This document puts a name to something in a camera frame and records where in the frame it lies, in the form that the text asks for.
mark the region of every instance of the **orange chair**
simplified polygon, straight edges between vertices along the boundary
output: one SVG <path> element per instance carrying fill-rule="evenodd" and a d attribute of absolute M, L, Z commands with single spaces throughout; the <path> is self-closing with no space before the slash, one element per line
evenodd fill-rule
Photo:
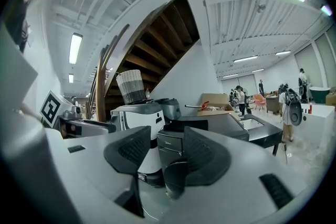
<path fill-rule="evenodd" d="M 260 93 L 254 95 L 254 100 L 256 100 L 256 108 L 254 109 L 257 109 L 258 106 L 260 110 L 261 107 L 266 106 L 266 98 L 264 98 Z"/>

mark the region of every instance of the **wooden desk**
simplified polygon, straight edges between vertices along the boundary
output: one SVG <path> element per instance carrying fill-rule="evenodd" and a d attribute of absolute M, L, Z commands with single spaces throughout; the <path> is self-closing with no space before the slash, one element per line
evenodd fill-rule
<path fill-rule="evenodd" d="M 272 111 L 274 115 L 277 115 L 280 112 L 279 97 L 266 97 L 266 109 Z"/>

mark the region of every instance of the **bottle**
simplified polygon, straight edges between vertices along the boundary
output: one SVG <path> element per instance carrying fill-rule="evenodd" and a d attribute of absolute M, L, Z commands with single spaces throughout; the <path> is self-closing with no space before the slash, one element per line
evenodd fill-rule
<path fill-rule="evenodd" d="M 149 93 L 149 89 L 146 89 L 146 100 L 149 100 L 151 98 L 151 95 Z"/>

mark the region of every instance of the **table leg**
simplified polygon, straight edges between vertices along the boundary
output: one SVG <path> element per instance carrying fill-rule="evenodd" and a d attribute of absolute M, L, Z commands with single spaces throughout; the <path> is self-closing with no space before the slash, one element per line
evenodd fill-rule
<path fill-rule="evenodd" d="M 279 147 L 279 144 L 274 145 L 274 148 L 273 148 L 273 155 L 274 155 L 274 156 L 277 155 L 278 147 Z"/>

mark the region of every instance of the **wooden staircase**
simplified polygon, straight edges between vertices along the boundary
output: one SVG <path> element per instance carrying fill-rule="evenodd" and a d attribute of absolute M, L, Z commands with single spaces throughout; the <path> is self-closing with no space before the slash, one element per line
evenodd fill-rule
<path fill-rule="evenodd" d="M 115 37 L 111 45 L 101 52 L 97 73 L 91 87 L 88 105 L 96 97 L 98 121 L 110 119 L 110 110 L 124 101 L 114 77 L 109 77 L 102 85 L 102 77 L 112 51 L 121 38 Z M 196 23 L 187 0 L 171 0 L 153 11 L 130 38 L 130 49 L 121 61 L 118 73 L 139 69 L 145 90 L 152 91 L 183 55 L 199 40 Z M 91 116 L 89 107 L 87 117 Z"/>

